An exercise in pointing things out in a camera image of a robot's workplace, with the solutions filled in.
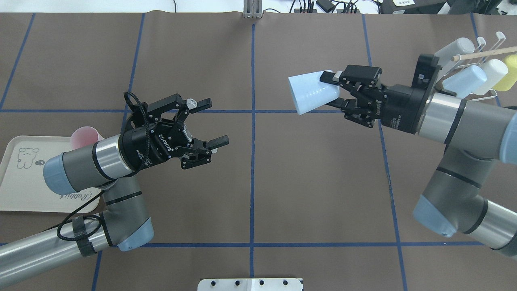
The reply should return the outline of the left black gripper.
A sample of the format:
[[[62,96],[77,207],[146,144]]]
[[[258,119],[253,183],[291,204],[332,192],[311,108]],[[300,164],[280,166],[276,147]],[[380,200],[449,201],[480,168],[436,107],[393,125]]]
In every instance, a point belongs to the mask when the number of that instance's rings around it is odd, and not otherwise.
[[[144,114],[142,103],[135,94],[124,94],[128,105],[138,105]],[[229,144],[227,135],[202,141],[192,137],[186,126],[190,114],[212,107],[212,99],[184,100],[173,94],[148,104],[148,119],[143,127],[126,131],[120,136],[121,155],[131,170],[143,170],[179,158],[181,168],[189,169],[208,164],[212,153]]]

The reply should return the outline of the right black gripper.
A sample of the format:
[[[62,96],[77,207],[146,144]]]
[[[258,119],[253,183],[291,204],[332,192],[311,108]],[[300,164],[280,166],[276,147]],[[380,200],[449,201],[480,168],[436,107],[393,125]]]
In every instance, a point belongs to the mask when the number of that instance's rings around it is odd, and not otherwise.
[[[337,98],[326,105],[340,109],[346,120],[372,128],[375,121],[409,134],[416,134],[418,122],[436,80],[438,65],[426,89],[407,85],[380,83],[382,69],[373,66],[348,65],[344,71],[323,71],[319,81],[338,85],[353,98]]]

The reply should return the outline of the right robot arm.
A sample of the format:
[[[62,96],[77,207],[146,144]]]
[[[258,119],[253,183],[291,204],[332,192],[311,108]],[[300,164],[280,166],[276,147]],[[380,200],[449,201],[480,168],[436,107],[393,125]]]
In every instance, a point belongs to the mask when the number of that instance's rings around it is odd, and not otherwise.
[[[445,237],[463,233],[516,259],[516,213],[479,193],[497,161],[516,164],[516,110],[438,90],[438,61],[434,55],[420,55],[411,86],[383,85],[381,68],[362,65],[324,71],[319,80],[351,94],[351,99],[328,103],[345,119],[369,128],[379,120],[385,127],[445,144],[412,212],[416,221]]]

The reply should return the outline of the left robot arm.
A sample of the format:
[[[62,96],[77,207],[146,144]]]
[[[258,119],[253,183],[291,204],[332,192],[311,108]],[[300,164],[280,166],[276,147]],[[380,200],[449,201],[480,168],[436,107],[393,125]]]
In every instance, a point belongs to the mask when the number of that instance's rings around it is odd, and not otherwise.
[[[147,104],[126,91],[124,101],[131,114],[120,134],[96,137],[45,162],[42,176],[53,193],[99,192],[57,225],[1,246],[2,288],[111,246],[128,252],[149,243],[153,223],[136,174],[174,158],[184,170],[208,164],[229,144],[227,135],[203,141],[188,130],[188,116],[212,107],[210,98],[173,94]]]

